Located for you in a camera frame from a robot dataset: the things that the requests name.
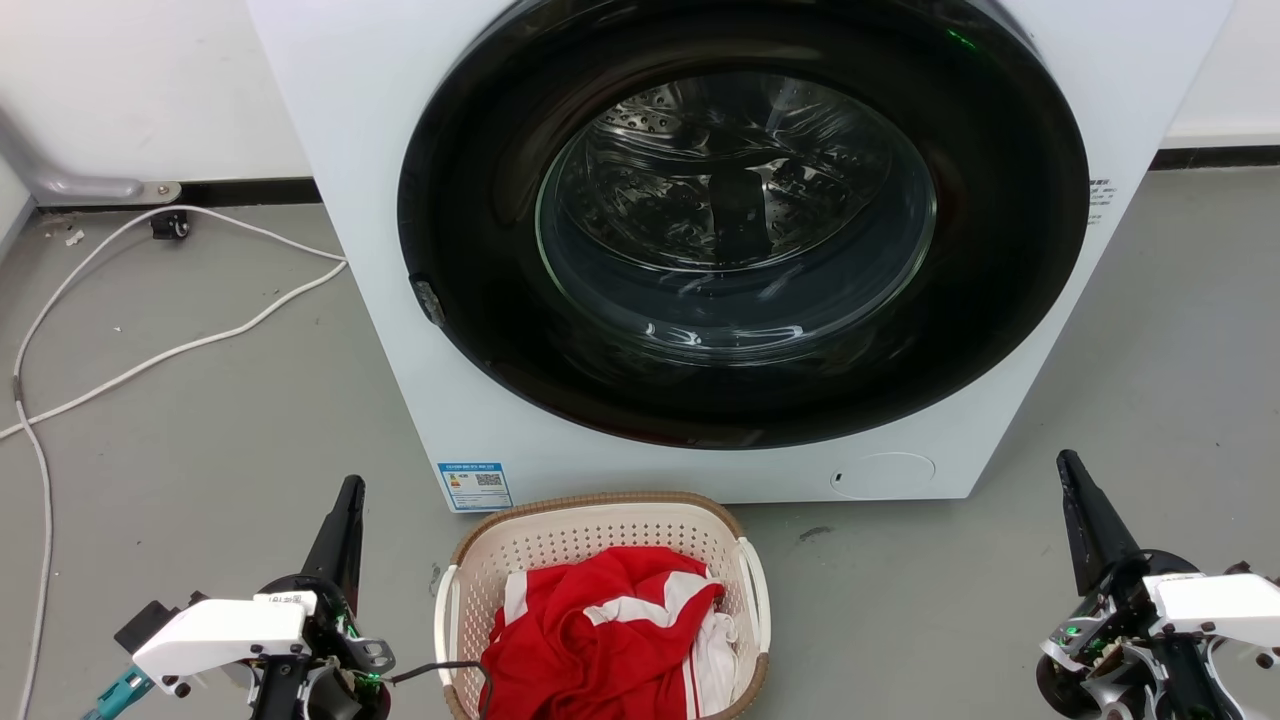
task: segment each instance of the red cloth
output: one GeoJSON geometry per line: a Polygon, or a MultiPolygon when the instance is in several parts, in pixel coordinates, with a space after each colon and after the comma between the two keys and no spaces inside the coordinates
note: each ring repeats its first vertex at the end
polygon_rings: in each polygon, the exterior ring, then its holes
{"type": "Polygon", "coordinates": [[[664,547],[614,547],[512,574],[481,656],[493,679],[489,717],[699,716],[696,701],[686,702],[696,697],[686,661],[722,592],[705,565],[664,547]]]}

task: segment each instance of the label sticker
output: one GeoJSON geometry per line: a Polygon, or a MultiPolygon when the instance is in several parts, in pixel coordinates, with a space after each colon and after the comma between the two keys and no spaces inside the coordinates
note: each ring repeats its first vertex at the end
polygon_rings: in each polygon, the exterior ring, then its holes
{"type": "Polygon", "coordinates": [[[1110,178],[1089,181],[1089,224],[1096,225],[1102,222],[1102,217],[1108,213],[1111,201],[1115,200],[1116,188],[1111,186],[1110,178]]]}
{"type": "Polygon", "coordinates": [[[506,510],[511,491],[500,462],[439,462],[454,510],[506,510]]]}
{"type": "Polygon", "coordinates": [[[293,605],[301,605],[307,611],[307,616],[316,614],[316,593],[312,591],[293,591],[293,592],[260,592],[253,596],[255,602],[289,602],[293,605]]]}

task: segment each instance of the door glass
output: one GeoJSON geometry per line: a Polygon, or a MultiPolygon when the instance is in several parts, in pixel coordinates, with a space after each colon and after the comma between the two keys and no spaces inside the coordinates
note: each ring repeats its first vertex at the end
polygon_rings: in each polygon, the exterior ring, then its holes
{"type": "Polygon", "coordinates": [[[680,79],[577,132],[538,200],[559,291],[649,359],[765,365],[819,352],[900,292],[933,182],[886,118],[780,74],[680,79]]]}

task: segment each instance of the basket handle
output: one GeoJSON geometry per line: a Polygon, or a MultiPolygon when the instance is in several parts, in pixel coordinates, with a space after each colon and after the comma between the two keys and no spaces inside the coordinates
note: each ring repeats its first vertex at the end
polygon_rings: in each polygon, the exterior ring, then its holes
{"type": "MultiPolygon", "coordinates": [[[[448,643],[444,635],[444,615],[449,606],[449,597],[453,594],[453,575],[458,571],[457,565],[449,565],[449,569],[444,571],[440,578],[440,589],[435,594],[435,661],[448,662],[449,651],[448,643]]],[[[457,623],[458,619],[454,616],[453,621],[457,623]]],[[[453,674],[448,670],[436,670],[440,674],[440,684],[448,688],[453,684],[453,674]]]]}
{"type": "Polygon", "coordinates": [[[773,639],[773,612],[769,610],[769,585],[764,582],[764,566],[760,565],[760,556],[755,553],[755,547],[746,536],[737,538],[742,546],[742,556],[746,557],[746,569],[751,577],[751,594],[755,596],[756,614],[759,615],[760,652],[769,652],[769,642],[773,639]]]}

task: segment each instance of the washing machine door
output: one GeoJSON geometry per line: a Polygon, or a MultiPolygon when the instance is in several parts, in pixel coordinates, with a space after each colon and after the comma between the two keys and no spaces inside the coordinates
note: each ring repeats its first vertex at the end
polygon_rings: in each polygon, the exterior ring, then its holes
{"type": "Polygon", "coordinates": [[[1088,217],[1071,111],[960,0],[544,0],[413,135],[424,311],[494,380],[655,443],[778,447],[1005,357],[1088,217]]]}

